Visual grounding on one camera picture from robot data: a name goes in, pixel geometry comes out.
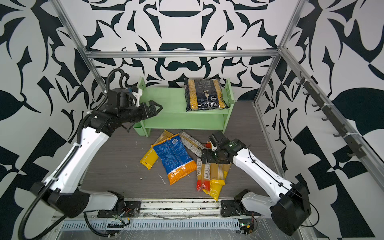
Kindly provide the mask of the grey blue spaghetti pack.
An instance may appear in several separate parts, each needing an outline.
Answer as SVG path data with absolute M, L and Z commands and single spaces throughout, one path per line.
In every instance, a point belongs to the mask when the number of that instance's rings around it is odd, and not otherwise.
M 185 148 L 190 150 L 193 154 L 195 154 L 199 158 L 202 156 L 202 151 L 207 149 L 205 145 L 200 143 L 198 140 L 193 138 L 191 135 L 189 135 L 185 131 L 181 131 L 179 133 L 179 136 Z

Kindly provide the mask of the blue orange pasta bag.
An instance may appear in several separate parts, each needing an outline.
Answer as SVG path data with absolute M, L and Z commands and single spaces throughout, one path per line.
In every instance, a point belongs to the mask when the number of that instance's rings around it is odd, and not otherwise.
M 197 170 L 197 164 L 188 154 L 179 134 L 152 145 L 152 148 L 162 161 L 170 185 Z

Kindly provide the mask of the black penne pasta bag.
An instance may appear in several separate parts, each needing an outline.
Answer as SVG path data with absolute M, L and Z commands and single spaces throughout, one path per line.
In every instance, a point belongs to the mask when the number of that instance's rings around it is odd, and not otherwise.
M 219 79 L 184 79 L 184 86 L 187 112 L 228 108 Z

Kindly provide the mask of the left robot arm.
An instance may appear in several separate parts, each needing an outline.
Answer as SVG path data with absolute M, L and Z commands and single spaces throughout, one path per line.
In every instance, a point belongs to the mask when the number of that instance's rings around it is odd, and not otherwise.
M 107 211 L 120 216 L 124 213 L 124 197 L 114 191 L 89 192 L 80 190 L 80 183 L 94 156 L 116 129 L 124 123 L 135 125 L 157 116 L 162 105 L 150 100 L 141 103 L 141 89 L 123 88 L 106 91 L 102 103 L 88 112 L 78 126 L 77 139 L 59 166 L 43 182 L 36 182 L 31 192 L 35 200 L 21 220 L 18 238 L 25 240 L 27 221 L 39 201 L 56 209 L 63 216 L 38 234 L 40 240 L 65 218 L 74 218 L 88 212 Z

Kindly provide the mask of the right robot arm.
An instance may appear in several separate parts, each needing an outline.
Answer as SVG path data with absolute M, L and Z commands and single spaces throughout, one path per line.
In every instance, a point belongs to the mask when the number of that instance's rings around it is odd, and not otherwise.
M 292 236 L 312 213 L 309 192 L 301 184 L 293 184 L 260 161 L 243 142 L 229 140 L 218 131 L 210 135 L 212 148 L 204 150 L 203 161 L 232 164 L 248 174 L 267 193 L 267 197 L 244 190 L 235 198 L 249 213 L 271 218 L 286 235 Z

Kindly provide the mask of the green two-tier shelf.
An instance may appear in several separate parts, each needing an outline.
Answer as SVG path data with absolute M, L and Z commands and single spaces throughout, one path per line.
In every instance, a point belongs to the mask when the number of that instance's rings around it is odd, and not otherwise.
M 161 105 L 160 113 L 134 125 L 139 136 L 149 137 L 151 130 L 215 130 L 226 131 L 232 110 L 235 105 L 231 82 L 226 80 L 222 88 L 223 98 L 228 108 L 224 110 L 203 110 L 187 112 L 185 90 L 183 88 L 147 87 L 145 80 L 140 78 L 137 87 L 143 90 L 140 98 L 142 103 L 153 100 Z

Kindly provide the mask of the yellow Pastatime spaghetti bag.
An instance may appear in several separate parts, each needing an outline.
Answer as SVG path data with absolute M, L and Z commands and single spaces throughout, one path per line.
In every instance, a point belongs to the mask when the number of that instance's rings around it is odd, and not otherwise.
M 214 164 L 211 163 L 210 170 L 210 189 L 203 192 L 211 196 L 215 201 L 219 200 L 221 190 L 226 184 L 226 178 L 232 164 Z

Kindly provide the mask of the red spaghetti pack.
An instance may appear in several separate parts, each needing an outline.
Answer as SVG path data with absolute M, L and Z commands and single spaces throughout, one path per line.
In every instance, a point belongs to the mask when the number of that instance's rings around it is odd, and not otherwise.
M 210 191 L 211 164 L 204 164 L 201 159 L 197 159 L 197 186 L 198 192 Z

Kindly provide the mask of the small electronics board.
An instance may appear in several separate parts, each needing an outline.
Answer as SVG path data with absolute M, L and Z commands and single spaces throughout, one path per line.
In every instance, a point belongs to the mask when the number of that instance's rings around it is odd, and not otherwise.
M 249 223 L 240 223 L 239 233 L 243 235 L 249 235 L 255 232 L 258 228 L 258 222 L 255 218 L 252 218 Z

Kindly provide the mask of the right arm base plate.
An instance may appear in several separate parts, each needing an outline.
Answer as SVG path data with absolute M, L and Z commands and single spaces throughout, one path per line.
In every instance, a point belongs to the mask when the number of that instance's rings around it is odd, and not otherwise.
M 246 210 L 242 203 L 238 200 L 221 200 L 220 215 L 224 218 L 235 216 L 261 216 L 261 214 L 257 212 L 250 212 Z

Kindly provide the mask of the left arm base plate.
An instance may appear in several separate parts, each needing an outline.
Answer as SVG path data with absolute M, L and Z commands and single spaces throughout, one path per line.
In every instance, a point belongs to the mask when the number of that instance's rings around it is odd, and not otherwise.
M 141 201 L 119 201 L 112 210 L 100 210 L 98 218 L 113 218 L 119 216 L 121 218 L 130 218 L 138 215 L 141 211 Z

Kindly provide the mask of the aluminium frame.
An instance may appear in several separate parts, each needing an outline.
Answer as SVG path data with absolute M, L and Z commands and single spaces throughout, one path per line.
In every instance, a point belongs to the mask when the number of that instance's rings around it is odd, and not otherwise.
M 283 40 L 281 45 L 276 50 L 186 50 L 186 51 L 128 51 L 128 52 L 91 52 L 87 51 L 77 33 L 73 23 L 71 22 L 64 6 L 60 1 L 52 1 L 53 9 L 56 11 L 61 23 L 68 31 L 72 41 L 80 52 L 81 57 L 86 63 L 87 68 L 91 71 L 93 77 L 102 90 L 106 89 L 105 81 L 101 77 L 99 71 L 96 69 L 93 59 L 99 58 L 194 58 L 194 57 L 273 57 L 274 60 L 271 63 L 268 72 L 266 73 L 266 79 L 269 79 L 272 75 L 272 71 L 275 70 L 278 61 L 284 59 L 288 66 L 294 71 L 295 75 L 300 79 L 300 72 L 307 79 L 312 79 L 308 72 L 298 63 L 292 53 L 286 48 L 288 42 L 288 36 L 292 33 L 294 26 L 298 23 L 300 14 L 302 13 L 306 1 L 298 1 L 293 15 L 288 23 L 288 28 L 283 34 Z M 360 159 L 362 164 L 369 171 L 373 179 L 377 182 L 380 188 L 384 187 L 384 162 L 379 155 L 375 153 L 368 142 L 363 139 L 360 134 L 359 139 L 363 143 L 363 149 L 366 151 L 367 156 Z

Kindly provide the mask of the wall hook rail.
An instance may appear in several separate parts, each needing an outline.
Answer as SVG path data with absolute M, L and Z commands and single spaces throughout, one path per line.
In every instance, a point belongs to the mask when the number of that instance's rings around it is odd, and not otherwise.
M 360 134 L 353 130 L 351 126 L 347 124 L 347 120 L 342 116 L 340 111 L 336 108 L 335 104 L 324 94 L 324 92 L 318 87 L 315 80 L 307 79 L 300 72 L 300 81 L 298 85 L 302 85 L 306 89 L 305 95 L 309 95 L 315 101 L 312 105 L 314 108 L 320 109 L 325 115 L 322 118 L 323 121 L 329 121 L 336 129 L 334 134 L 335 138 L 342 138 L 352 153 L 348 154 L 349 157 L 357 157 L 362 159 L 367 156 L 366 151 L 363 149 L 363 143 L 359 139 Z

